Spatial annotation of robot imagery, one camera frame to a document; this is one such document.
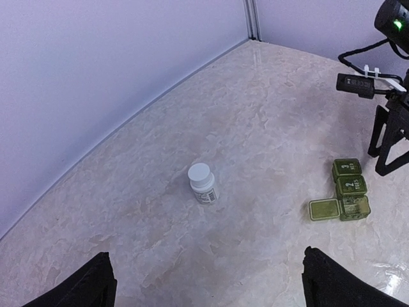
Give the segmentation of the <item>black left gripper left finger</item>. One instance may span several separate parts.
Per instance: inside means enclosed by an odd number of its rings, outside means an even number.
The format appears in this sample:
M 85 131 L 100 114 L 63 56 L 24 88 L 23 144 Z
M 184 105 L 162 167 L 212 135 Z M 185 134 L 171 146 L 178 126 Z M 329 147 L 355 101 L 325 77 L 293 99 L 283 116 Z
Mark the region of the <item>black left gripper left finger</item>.
M 108 252 L 100 252 L 66 280 L 26 306 L 114 306 L 117 280 Z

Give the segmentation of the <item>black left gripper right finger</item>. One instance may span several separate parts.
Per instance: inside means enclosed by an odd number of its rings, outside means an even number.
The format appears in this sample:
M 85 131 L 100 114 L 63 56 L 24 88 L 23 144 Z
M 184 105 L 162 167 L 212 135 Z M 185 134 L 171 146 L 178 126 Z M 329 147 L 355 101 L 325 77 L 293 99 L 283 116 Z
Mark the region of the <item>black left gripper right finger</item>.
M 307 306 L 406 306 L 358 279 L 318 248 L 304 251 L 302 283 Z

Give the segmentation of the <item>white pill bottle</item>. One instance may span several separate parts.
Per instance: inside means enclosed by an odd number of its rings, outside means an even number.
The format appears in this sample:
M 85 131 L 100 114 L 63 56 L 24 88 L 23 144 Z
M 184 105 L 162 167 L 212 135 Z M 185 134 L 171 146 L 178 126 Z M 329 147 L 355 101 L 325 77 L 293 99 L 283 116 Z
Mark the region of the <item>white pill bottle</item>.
M 191 165 L 187 173 L 190 188 L 196 200 L 203 205 L 215 203 L 219 196 L 215 183 L 215 176 L 205 163 Z

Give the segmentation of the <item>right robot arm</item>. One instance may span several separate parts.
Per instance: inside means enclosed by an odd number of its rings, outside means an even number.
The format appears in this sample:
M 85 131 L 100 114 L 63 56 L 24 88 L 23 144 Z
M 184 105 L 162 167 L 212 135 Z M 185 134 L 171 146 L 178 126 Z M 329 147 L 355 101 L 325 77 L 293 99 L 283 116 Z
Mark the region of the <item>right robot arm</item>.
M 339 74 L 336 89 L 372 99 L 385 95 L 385 107 L 376 108 L 368 154 L 377 162 L 375 171 L 388 175 L 408 164 L 404 153 L 387 162 L 390 149 L 408 138 L 408 78 L 382 74 L 378 69 L 361 69 L 347 60 L 348 56 L 367 52 L 385 43 L 402 59 L 408 59 L 408 1 L 384 1 L 374 21 L 374 27 L 385 39 L 361 49 L 345 52 L 338 60 L 354 69 L 355 74 Z M 356 159 L 336 159 L 332 168 L 338 197 L 333 200 L 341 220 L 366 217 L 368 206 L 366 183 Z M 302 284 L 307 306 L 404 306 L 404 303 L 368 285 L 318 248 L 304 252 Z

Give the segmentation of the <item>right aluminium frame post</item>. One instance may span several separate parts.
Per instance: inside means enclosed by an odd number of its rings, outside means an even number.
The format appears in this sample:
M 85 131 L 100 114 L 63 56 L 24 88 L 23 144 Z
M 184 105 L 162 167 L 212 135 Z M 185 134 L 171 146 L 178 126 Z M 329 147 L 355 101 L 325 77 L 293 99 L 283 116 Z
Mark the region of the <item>right aluminium frame post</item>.
M 250 40 L 261 42 L 261 29 L 259 25 L 258 9 L 256 0 L 244 0 L 247 32 Z

